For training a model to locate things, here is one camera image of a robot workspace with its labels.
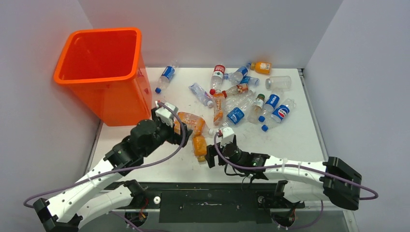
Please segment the large crushed orange tea bottle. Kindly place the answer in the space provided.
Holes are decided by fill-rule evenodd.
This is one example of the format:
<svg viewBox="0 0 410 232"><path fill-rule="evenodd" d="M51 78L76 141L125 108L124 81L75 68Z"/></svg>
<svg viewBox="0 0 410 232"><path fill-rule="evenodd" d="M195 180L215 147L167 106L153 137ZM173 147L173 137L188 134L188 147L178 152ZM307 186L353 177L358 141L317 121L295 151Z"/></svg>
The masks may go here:
<svg viewBox="0 0 410 232"><path fill-rule="evenodd" d="M177 115L187 128L192 130L192 137L214 135L214 129L210 128L202 117L186 112L178 112Z"/></svg>

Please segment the small orange juice bottle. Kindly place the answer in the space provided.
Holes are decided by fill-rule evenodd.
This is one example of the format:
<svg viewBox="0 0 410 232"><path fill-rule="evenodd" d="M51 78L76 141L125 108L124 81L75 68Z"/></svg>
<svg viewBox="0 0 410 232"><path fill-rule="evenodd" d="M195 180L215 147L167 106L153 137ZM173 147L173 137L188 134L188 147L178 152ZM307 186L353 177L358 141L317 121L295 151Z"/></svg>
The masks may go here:
<svg viewBox="0 0 410 232"><path fill-rule="evenodd" d="M195 136L192 139L193 152L199 162L206 162L207 143L204 136Z"/></svg>

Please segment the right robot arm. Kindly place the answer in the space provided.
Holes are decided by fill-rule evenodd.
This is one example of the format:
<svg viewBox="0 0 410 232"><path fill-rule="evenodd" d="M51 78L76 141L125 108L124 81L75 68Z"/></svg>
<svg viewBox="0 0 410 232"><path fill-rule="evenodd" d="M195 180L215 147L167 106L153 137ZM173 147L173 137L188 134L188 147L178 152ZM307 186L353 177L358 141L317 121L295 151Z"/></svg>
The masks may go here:
<svg viewBox="0 0 410 232"><path fill-rule="evenodd" d="M209 168L230 165L235 175L251 180L276 180L273 199L280 207L303 201L330 201L347 210L359 207L362 176L337 157L326 161L294 161L243 151L233 140L225 145L208 145L205 159Z"/></svg>

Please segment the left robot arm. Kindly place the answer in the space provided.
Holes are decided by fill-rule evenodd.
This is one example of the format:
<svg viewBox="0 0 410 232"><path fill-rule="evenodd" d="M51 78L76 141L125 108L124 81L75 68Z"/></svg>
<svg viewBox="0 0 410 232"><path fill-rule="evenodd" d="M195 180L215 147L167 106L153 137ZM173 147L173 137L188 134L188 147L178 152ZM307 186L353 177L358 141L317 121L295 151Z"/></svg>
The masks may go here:
<svg viewBox="0 0 410 232"><path fill-rule="evenodd" d="M33 208L47 232L76 232L93 219L112 210L140 207L146 190L136 181L125 181L116 189L100 194L110 184L134 169L145 168L148 157L165 142L183 148L192 131L177 115L178 108L158 102L152 118L137 123L130 135L116 144L75 184L50 199L39 198Z"/></svg>

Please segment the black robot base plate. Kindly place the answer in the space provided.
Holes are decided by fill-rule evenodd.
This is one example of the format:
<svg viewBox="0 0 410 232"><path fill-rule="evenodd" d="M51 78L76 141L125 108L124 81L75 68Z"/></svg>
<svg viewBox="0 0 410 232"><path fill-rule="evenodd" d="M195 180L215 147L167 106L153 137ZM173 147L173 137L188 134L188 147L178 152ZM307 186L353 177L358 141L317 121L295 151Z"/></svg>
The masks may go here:
<svg viewBox="0 0 410 232"><path fill-rule="evenodd" d="M270 223L277 213L290 216L303 202L292 203L279 191L284 183L156 183L142 182L145 195L125 210L159 210L160 223Z"/></svg>

